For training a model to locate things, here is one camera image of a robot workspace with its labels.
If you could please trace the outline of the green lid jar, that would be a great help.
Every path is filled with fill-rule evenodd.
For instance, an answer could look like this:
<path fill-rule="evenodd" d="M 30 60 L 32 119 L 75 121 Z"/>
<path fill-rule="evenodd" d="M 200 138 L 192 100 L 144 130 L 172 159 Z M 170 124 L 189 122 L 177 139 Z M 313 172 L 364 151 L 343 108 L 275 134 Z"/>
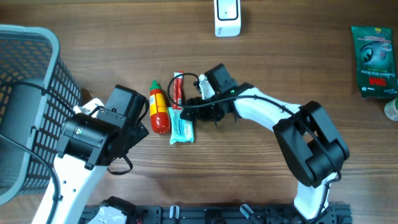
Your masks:
<path fill-rule="evenodd" d="M 392 121 L 398 121 L 397 98 L 388 102 L 384 107 L 384 114 Z"/>

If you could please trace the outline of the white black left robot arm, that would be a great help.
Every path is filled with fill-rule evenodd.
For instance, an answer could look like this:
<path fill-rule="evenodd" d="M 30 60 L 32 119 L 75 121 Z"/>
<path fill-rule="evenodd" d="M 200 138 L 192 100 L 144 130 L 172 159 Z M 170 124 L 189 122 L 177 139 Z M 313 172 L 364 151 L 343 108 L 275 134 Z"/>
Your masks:
<path fill-rule="evenodd" d="M 78 223 L 109 165 L 148 135 L 141 122 L 148 110 L 144 95 L 116 85 L 105 105 L 67 119 L 53 162 L 55 184 L 47 187 L 33 223 Z"/>

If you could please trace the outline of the green 3M gloves package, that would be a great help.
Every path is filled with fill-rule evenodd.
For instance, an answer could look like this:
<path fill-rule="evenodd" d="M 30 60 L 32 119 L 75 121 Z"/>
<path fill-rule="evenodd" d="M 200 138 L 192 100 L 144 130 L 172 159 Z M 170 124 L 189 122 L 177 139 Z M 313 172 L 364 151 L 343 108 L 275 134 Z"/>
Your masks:
<path fill-rule="evenodd" d="M 356 83 L 363 98 L 395 98 L 397 72 L 392 29 L 353 26 Z"/>

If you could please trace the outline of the red sauce bottle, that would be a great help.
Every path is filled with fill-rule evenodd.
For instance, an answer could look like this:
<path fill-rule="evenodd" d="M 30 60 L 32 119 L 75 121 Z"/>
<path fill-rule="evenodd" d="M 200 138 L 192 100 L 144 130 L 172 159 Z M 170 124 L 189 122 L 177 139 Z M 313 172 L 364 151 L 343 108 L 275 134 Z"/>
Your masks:
<path fill-rule="evenodd" d="M 152 81 L 150 87 L 150 123 L 153 132 L 157 134 L 166 134 L 170 131 L 170 118 L 168 107 L 165 102 L 161 86 L 156 80 Z"/>

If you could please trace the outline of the red stick sachet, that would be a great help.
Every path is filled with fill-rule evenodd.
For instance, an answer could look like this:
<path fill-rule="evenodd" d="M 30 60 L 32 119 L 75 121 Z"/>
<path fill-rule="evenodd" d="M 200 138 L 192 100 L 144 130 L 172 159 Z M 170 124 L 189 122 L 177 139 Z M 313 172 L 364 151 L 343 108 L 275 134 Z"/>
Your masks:
<path fill-rule="evenodd" d="M 184 73 L 184 71 L 177 71 L 174 72 L 174 77 Z M 183 76 L 179 76 L 175 79 L 174 81 L 174 96 L 173 100 L 177 102 L 177 104 L 182 105 L 182 97 L 183 97 Z M 173 109 L 175 110 L 182 110 L 182 107 L 173 104 L 172 106 Z"/>

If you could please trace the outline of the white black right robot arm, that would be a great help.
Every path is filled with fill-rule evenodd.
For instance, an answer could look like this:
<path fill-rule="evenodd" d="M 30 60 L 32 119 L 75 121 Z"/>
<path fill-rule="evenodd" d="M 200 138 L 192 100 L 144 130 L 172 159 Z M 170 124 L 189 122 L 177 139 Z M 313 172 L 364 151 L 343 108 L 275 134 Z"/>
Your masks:
<path fill-rule="evenodd" d="M 325 221 L 333 183 L 349 149 L 321 104 L 291 104 L 266 95 L 250 83 L 238 84 L 221 63 L 197 76 L 200 96 L 182 106 L 181 118 L 218 122 L 227 114 L 254 121 L 275 134 L 291 173 L 298 181 L 288 218 L 304 223 Z"/>

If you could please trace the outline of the teal wet wipes pack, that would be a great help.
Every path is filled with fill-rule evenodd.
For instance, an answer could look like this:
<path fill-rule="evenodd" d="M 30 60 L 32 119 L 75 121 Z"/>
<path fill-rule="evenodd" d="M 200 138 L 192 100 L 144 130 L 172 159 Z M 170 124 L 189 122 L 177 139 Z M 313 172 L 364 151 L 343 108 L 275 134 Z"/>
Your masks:
<path fill-rule="evenodd" d="M 180 117 L 182 110 L 169 107 L 168 112 L 170 116 L 172 132 L 170 137 L 170 145 L 173 145 L 176 142 L 193 142 L 193 123 Z"/>

